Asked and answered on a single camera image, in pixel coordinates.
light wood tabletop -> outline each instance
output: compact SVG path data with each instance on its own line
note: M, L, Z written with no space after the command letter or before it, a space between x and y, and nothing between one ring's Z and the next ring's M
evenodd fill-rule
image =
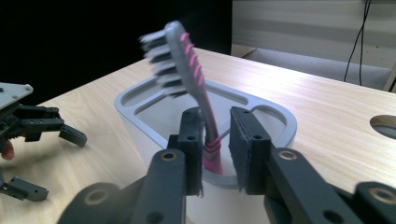
M263 63L196 49L206 79L287 108L297 119L290 148L300 151L329 183L353 192L362 181L396 188L396 140L376 132L370 120L396 115L396 95ZM65 123L84 132L85 147L58 133L38 142L12 140L16 157L0 161L12 176L49 190L43 202L0 195L0 223L56 223L83 188L98 182L128 186L145 175L115 98L152 76L147 60L131 64L42 105L56 106ZM33 92L27 97L35 97Z

toothbrush head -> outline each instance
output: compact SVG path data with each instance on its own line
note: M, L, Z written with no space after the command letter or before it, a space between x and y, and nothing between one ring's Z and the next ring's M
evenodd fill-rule
M194 45L179 21L171 21L163 30L141 36L140 42L145 57L154 64L153 72L164 94L178 97L189 93L196 97L205 91Z

toothbrush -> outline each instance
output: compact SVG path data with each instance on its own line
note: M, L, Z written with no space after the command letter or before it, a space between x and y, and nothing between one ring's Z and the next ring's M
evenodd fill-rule
M189 93L198 103L205 122L203 166L222 175L221 139L189 33L179 21L171 21L163 30L141 36L140 42L145 57L151 58L149 62L154 65L153 72L157 83L163 86L163 93L173 97Z

wire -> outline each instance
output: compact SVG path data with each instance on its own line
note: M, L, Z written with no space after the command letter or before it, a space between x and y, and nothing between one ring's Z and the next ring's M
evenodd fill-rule
M347 65L346 65L346 74L344 75L344 82L347 81L347 71L348 71L348 69L349 69L349 64L350 64L350 61L351 61L351 59L352 59L353 53L355 52L355 48L356 48L356 45L357 45L357 43L358 43L359 36L361 35L361 61L360 61L360 66L359 66L359 83L360 83L360 85L361 85L361 62L362 62L362 58L363 58L364 24L366 23L367 16L368 16L368 14L369 14L369 9L370 9L371 2L372 2L372 0L366 0L366 3L365 3L365 5L364 5L363 24L361 25L361 29L359 30L359 33L358 33L358 35L356 36L355 44L353 45L352 53L350 54L349 60L348 60Z

table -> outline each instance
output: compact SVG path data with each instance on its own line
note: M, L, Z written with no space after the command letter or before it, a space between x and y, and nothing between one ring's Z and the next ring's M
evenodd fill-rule
M396 140L370 125L374 116L396 115L394 93L195 50L207 79L286 107L298 122L290 147L326 181L349 192L361 181L396 187ZM17 175L48 189L49 197L32 203L0 195L0 223L56 223L83 188L111 182L122 189L145 175L147 168L113 102L121 91L152 76L150 69L142 60L42 104L59 107L66 124L87 134L87 145L76 147L58 133L43 133L39 142L12 140L16 158L0 161L5 180Z

